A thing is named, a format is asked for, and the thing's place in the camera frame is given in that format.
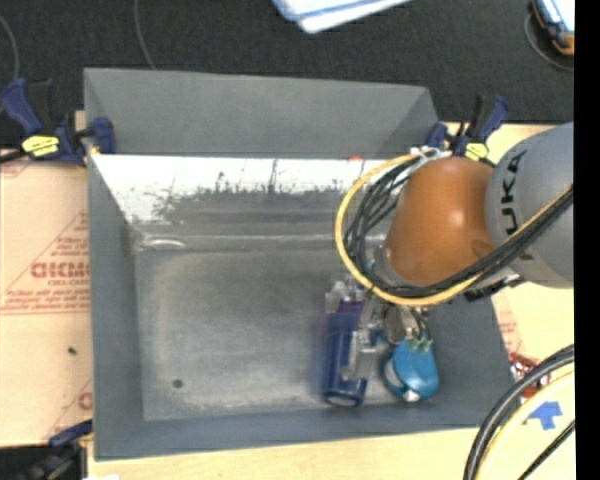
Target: blue object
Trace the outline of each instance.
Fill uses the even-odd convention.
[[[338,311],[327,315],[327,347],[323,398],[338,407],[358,407],[364,401],[367,379],[344,380],[340,369],[349,364],[349,347],[364,301],[341,301]]]
[[[49,439],[50,448],[58,448],[72,443],[76,439],[84,437],[93,432],[93,420],[86,420],[69,427]]]
[[[430,148],[444,149],[444,139],[447,137],[449,128],[441,122],[437,122],[433,125],[427,138],[424,141],[425,146]]]
[[[0,101],[7,115],[22,126],[25,137],[42,130],[42,123],[27,99],[26,82],[23,78],[18,78],[7,85],[0,93]]]
[[[501,96],[495,95],[488,102],[480,97],[466,134],[474,139],[474,142],[475,139],[485,142],[489,135],[500,128],[508,115],[509,105]]]
[[[533,411],[529,418],[538,418],[542,430],[551,430],[556,428],[556,424],[553,422],[553,418],[556,416],[562,416],[562,409],[558,402],[545,402],[535,411]]]
[[[495,95],[489,100],[478,96],[469,126],[453,143],[453,156],[463,156],[469,143],[486,144],[508,115],[509,105],[501,96]]]
[[[438,369],[428,340],[402,340],[382,372],[389,390],[407,402],[426,400],[438,390]]]
[[[38,149],[38,151],[30,152],[29,156],[34,160],[57,160],[86,167],[84,161],[86,151],[80,139],[87,135],[96,136],[101,153],[115,151],[113,127],[105,117],[94,119],[91,126],[82,132],[71,129],[66,120],[58,123],[52,132],[43,130],[42,122],[27,97],[26,81],[23,78],[18,78],[7,85],[0,93],[0,100],[7,115],[22,126],[23,143],[29,137],[43,132],[45,134],[53,133],[53,140],[57,139],[57,146],[54,145],[47,151],[41,152]]]
[[[116,138],[113,133],[113,126],[106,117],[96,117],[91,122],[91,129],[98,139],[100,153],[110,154],[116,151]]]

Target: yellow cable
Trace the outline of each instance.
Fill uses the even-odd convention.
[[[571,370],[541,388],[536,394],[518,407],[513,415],[507,420],[507,422],[500,427],[498,433],[491,439],[489,446],[482,456],[482,460],[478,464],[478,469],[476,471],[474,480],[483,480],[486,478],[487,471],[493,462],[495,452],[502,446],[502,443],[505,442],[505,438],[511,434],[514,428],[527,420],[531,413],[540,407],[544,402],[549,400],[556,391],[568,384],[573,383],[574,381],[575,370]]]
[[[347,270],[356,279],[356,281],[358,281],[362,286],[364,286],[368,290],[371,290],[375,295],[377,295],[381,299],[384,299],[387,302],[390,302],[392,304],[396,304],[399,306],[400,305],[402,305],[402,306],[429,306],[429,305],[434,305],[434,304],[441,304],[441,303],[451,299],[452,297],[455,297],[456,295],[462,293],[467,287],[471,286],[479,278],[479,274],[476,274],[474,276],[469,277],[468,279],[465,279],[464,281],[458,282],[458,283],[454,284],[453,286],[450,286],[449,288],[447,288],[445,290],[441,290],[440,292],[436,293],[435,295],[429,295],[426,297],[400,297],[400,296],[388,293],[388,292],[378,288],[377,286],[375,286],[374,283],[370,279],[368,279],[362,272],[360,272],[358,270],[356,264],[351,260],[351,258],[347,254],[344,240],[342,238],[342,224],[344,222],[344,217],[347,213],[347,209],[348,209],[349,205],[351,204],[351,201],[352,201],[353,197],[355,196],[355,194],[371,178],[373,178],[380,172],[385,171],[391,167],[395,167],[396,165],[400,165],[400,164],[409,162],[419,156],[422,156],[422,155],[419,153],[411,153],[408,155],[398,156],[398,157],[392,158],[390,160],[387,160],[386,162],[384,162],[384,163],[374,167],[373,169],[370,169],[366,173],[364,173],[353,183],[351,188],[344,195],[342,202],[340,203],[340,207],[338,208],[338,212],[336,213],[336,217],[335,217],[334,228],[335,228],[336,249],[338,250],[340,259],[344,263]],[[527,227],[532,225],[540,216],[542,216],[542,214],[555,201],[560,199],[572,187],[573,187],[573,185],[570,185],[569,187],[567,187],[551,203],[549,203],[547,206],[542,208],[531,219],[529,219],[522,226],[520,226],[520,228],[518,228],[518,230],[515,233],[510,235],[507,238],[507,240],[505,240],[503,245],[509,243],[516,236],[518,236],[520,233],[522,233]]]

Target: cardboard sheet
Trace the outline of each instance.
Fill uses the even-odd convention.
[[[85,183],[28,158],[0,170],[0,447],[91,417]]]

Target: blue arrow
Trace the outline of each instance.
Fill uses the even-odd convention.
[[[529,418],[538,418],[542,425],[542,430],[551,430],[556,428],[553,422],[553,418],[556,416],[562,416],[560,404],[558,402],[544,402],[529,415]]]

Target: dark floor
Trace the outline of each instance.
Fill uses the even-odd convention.
[[[315,36],[285,22],[270,0],[140,0],[139,15],[159,68],[214,73],[386,81],[430,89],[443,120],[469,117],[478,93],[498,93],[510,122],[573,120],[574,75],[530,46],[530,0],[417,0]],[[134,0],[0,0],[19,49],[18,74],[51,78],[54,107],[82,103],[85,66],[146,67],[134,29]],[[530,24],[530,37],[553,54]],[[14,74],[0,25],[0,90]],[[573,68],[571,59],[554,61]],[[0,144],[19,127],[0,116]],[[0,452],[0,479],[44,454]]]

